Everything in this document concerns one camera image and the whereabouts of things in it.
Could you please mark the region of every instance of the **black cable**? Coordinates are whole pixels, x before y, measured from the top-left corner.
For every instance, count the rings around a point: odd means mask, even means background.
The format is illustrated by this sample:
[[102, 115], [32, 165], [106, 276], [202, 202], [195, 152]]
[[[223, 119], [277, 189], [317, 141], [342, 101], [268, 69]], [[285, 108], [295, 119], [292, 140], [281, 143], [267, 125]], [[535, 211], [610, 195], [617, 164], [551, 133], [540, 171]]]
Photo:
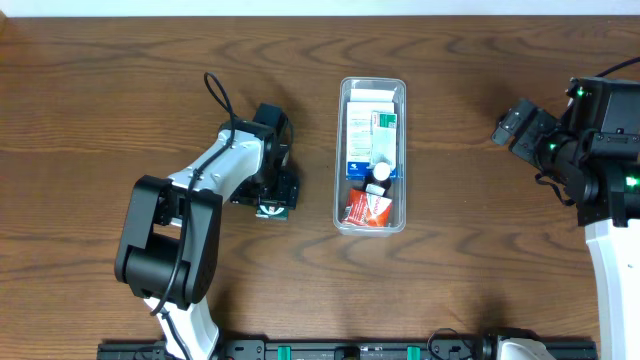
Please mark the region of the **black cable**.
[[[215, 91], [213, 91], [213, 89], [211, 88], [211, 85], [209, 85], [209, 77], [213, 79], [213, 81], [218, 86], [218, 89], [220, 89], [220, 93], [224, 97], [224, 101], [226, 105], [222, 103], [222, 100], [220, 100], [218, 95], [216, 95]], [[216, 99], [218, 104], [220, 104], [220, 106], [222, 106], [222, 108], [229, 113], [229, 122], [231, 123], [231, 135], [229, 136], [229, 139], [224, 144], [224, 146], [218, 149], [218, 151], [216, 151], [207, 160], [205, 160], [200, 166], [198, 166], [195, 170], [193, 170], [193, 173], [191, 175], [191, 181], [189, 181], [189, 186], [187, 187], [187, 192], [184, 198], [182, 227], [180, 229], [180, 242], [178, 243], [178, 253], [176, 255], [176, 260], [175, 260], [175, 263], [173, 264], [173, 270], [171, 271], [171, 276], [169, 277], [169, 283], [167, 284], [167, 288], [162, 294], [162, 297], [160, 298], [160, 302], [158, 302], [158, 305], [151, 311], [150, 313], [151, 316], [157, 315], [158, 312], [160, 312], [160, 310], [164, 307], [164, 304], [167, 302], [167, 299], [169, 298], [169, 294], [171, 293], [171, 289], [175, 284], [176, 277], [178, 276], [178, 269], [180, 268], [180, 263], [182, 262], [182, 255], [184, 254], [185, 243], [187, 240], [187, 227], [189, 225], [189, 217], [191, 216], [191, 194], [193, 192], [193, 188], [195, 187], [196, 182], [200, 178], [200, 175], [202, 175], [202, 172], [204, 171], [204, 169], [207, 166], [209, 166], [209, 164], [211, 164], [213, 160], [215, 160], [218, 156], [220, 156], [220, 154], [222, 154], [225, 150], [231, 147], [231, 144], [233, 144], [233, 140], [236, 134], [236, 128], [235, 128], [236, 116], [233, 112], [231, 101], [229, 101], [229, 97], [227, 96], [227, 92], [224, 90], [224, 87], [222, 86], [222, 84], [220, 84], [220, 81], [218, 80], [218, 78], [213, 73], [210, 73], [210, 72], [204, 73], [204, 83], [207, 86], [207, 89], [209, 89], [209, 92], [211, 93], [211, 95], [213, 95], [213, 97]]]
[[629, 59], [629, 60], [627, 60], [625, 62], [621, 62], [620, 64], [618, 64], [616, 66], [612, 66], [612, 67], [608, 68], [607, 70], [605, 70], [605, 71], [599, 73], [598, 75], [596, 75], [596, 77], [605, 77], [605, 76], [611, 74], [614, 71], [618, 71], [618, 70], [620, 70], [622, 68], [625, 68], [625, 67], [627, 67], [629, 65], [633, 65], [633, 64], [639, 63], [639, 62], [640, 62], [640, 56], [639, 57], [634, 57], [634, 58]]
[[439, 333], [441, 331], [451, 331], [452, 333], [456, 334], [456, 336], [458, 337], [458, 339], [460, 339], [460, 341], [464, 344], [464, 346], [466, 346], [466, 348], [469, 349], [469, 352], [471, 353], [471, 355], [469, 355], [469, 356], [467, 356], [465, 358], [461, 358], [460, 360], [469, 360], [469, 359], [472, 359], [474, 357], [475, 351], [473, 350], [473, 346], [469, 345], [457, 331], [453, 330], [452, 328], [440, 328], [440, 329], [434, 331], [433, 334], [431, 334], [431, 336], [429, 336], [429, 340], [427, 341], [427, 350], [429, 350], [429, 353], [431, 353], [431, 356], [436, 358], [436, 360], [445, 360], [445, 359], [441, 358], [438, 354], [436, 354], [433, 351], [433, 349], [431, 348], [431, 342], [433, 341], [433, 337], [437, 333]]
[[567, 200], [563, 199], [562, 198], [562, 193], [560, 193], [560, 189], [558, 188], [558, 185], [556, 185], [554, 183], [551, 183], [551, 182], [548, 182], [548, 181], [541, 180], [544, 177], [548, 177], [548, 178], [552, 179], [549, 176], [549, 174], [541, 172], [541, 173], [536, 174], [536, 176], [535, 176], [536, 184], [551, 186], [551, 188], [553, 189], [553, 192], [556, 194], [556, 197], [558, 198], [558, 200], [560, 200], [562, 205], [564, 205], [564, 206], [573, 206], [573, 205], [576, 204], [576, 202], [573, 199], [567, 199]]
[[176, 343], [178, 343], [178, 347], [180, 348], [180, 351], [182, 351], [182, 354], [184, 354], [185, 360], [191, 360], [191, 354], [187, 350], [187, 345], [185, 345], [180, 335], [178, 335], [178, 331], [176, 331], [176, 325], [173, 323], [169, 312], [163, 308], [160, 311], [160, 314], [162, 315], [162, 319], [167, 321], [167, 325], [169, 325], [169, 332], [171, 332], [171, 336], [173, 336], [173, 338], [176, 340]]

